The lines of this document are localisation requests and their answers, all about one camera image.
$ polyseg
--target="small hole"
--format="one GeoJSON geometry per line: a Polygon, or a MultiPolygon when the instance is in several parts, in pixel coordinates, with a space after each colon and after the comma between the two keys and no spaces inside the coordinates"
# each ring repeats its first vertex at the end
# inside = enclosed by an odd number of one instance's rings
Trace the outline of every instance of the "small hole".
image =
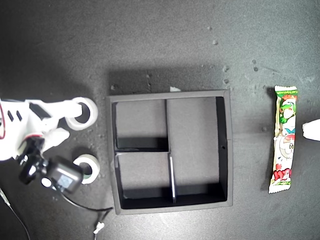
{"type": "Polygon", "coordinates": [[[20,112],[19,111],[16,111],[16,116],[18,117],[18,119],[20,120],[20,122],[21,122],[21,120],[22,120],[22,116],[20,115],[20,112]]]}
{"type": "Polygon", "coordinates": [[[11,112],[10,112],[10,111],[8,111],[8,116],[9,116],[9,118],[10,118],[11,122],[13,122],[13,121],[14,121],[14,117],[12,116],[12,114],[11,114],[11,112]]]}
{"type": "Polygon", "coordinates": [[[85,124],[89,120],[90,110],[86,104],[84,104],[82,102],[80,102],[78,104],[80,104],[82,106],[82,115],[76,117],[75,120],[77,120],[81,124],[85,124]]]}
{"type": "Polygon", "coordinates": [[[79,164],[79,166],[82,168],[83,174],[85,174],[85,175],[91,175],[92,174],[92,168],[90,167],[90,165],[88,163],[81,162],[79,164]]]}

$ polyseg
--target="black tray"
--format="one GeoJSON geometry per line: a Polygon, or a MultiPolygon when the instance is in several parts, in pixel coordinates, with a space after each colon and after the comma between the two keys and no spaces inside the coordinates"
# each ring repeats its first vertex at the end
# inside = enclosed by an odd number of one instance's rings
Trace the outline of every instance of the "black tray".
{"type": "Polygon", "coordinates": [[[119,95],[107,101],[116,214],[232,205],[228,90],[119,95]]]}

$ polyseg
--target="colorful wrapper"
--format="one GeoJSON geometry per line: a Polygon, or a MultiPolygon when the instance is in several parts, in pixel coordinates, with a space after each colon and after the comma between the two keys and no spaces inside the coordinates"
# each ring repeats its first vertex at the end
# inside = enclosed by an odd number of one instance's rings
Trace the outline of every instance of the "colorful wrapper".
{"type": "Polygon", "coordinates": [[[291,167],[296,136],[296,103],[298,90],[295,86],[275,86],[276,112],[274,130],[273,174],[269,194],[288,190],[291,186],[291,167]]]}

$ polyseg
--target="cartoon character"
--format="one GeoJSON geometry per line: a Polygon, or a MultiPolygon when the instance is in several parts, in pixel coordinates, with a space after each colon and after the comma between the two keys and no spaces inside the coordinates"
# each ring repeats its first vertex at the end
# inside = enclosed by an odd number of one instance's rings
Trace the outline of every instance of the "cartoon character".
{"type": "Polygon", "coordinates": [[[280,104],[279,121],[282,124],[282,135],[296,133],[297,96],[284,95],[280,104]]]}
{"type": "Polygon", "coordinates": [[[277,155],[277,163],[274,170],[274,180],[287,180],[291,176],[291,165],[294,157],[295,134],[281,136],[278,146],[280,154],[277,155]]]}

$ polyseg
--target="cable connector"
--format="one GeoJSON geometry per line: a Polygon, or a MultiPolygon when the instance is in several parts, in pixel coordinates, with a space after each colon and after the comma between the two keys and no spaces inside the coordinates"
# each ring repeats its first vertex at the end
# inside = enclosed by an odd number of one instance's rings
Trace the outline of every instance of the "cable connector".
{"type": "Polygon", "coordinates": [[[103,222],[98,222],[97,225],[96,225],[96,228],[93,232],[93,234],[98,234],[98,232],[103,229],[105,227],[105,224],[103,222]]]}
{"type": "Polygon", "coordinates": [[[0,196],[3,199],[3,201],[5,202],[5,204],[7,204],[8,207],[10,207],[10,202],[1,188],[0,188],[0,196]]]}

